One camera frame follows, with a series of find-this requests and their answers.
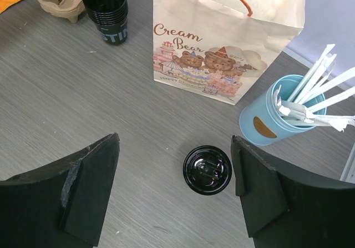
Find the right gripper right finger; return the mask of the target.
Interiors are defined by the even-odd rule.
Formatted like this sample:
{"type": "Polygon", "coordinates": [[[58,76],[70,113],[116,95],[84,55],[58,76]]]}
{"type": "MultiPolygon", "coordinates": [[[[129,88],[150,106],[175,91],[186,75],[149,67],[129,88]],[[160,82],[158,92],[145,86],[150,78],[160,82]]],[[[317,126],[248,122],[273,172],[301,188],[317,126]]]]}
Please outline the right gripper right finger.
{"type": "Polygon", "coordinates": [[[247,234],[256,247],[353,247],[354,185],[231,140],[247,234]]]}

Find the paper bag with orange handles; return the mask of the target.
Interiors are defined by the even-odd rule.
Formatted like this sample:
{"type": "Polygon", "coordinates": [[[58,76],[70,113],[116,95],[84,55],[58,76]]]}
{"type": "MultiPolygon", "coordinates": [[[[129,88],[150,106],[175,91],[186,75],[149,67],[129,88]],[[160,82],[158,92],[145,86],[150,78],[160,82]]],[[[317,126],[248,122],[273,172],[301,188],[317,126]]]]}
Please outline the paper bag with orange handles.
{"type": "Polygon", "coordinates": [[[153,0],[154,80],[235,105],[303,29],[306,0],[153,0]]]}

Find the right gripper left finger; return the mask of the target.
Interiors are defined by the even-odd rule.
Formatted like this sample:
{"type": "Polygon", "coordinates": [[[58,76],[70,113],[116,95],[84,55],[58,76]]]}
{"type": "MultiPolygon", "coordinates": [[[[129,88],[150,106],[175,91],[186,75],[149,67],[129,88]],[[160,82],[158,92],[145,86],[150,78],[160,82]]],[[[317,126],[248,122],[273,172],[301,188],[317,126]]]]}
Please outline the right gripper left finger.
{"type": "Polygon", "coordinates": [[[98,246],[119,152],[113,133],[1,181],[1,246],[98,246]]]}

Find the black coffee cup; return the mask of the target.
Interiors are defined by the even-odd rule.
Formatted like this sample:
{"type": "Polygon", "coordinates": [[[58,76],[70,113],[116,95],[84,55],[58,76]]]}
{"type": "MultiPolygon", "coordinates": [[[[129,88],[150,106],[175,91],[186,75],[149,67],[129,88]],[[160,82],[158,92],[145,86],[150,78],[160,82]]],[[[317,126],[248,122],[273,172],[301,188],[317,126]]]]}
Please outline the black coffee cup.
{"type": "Polygon", "coordinates": [[[104,42],[121,45],[127,40],[127,0],[83,0],[83,3],[104,42]]]}

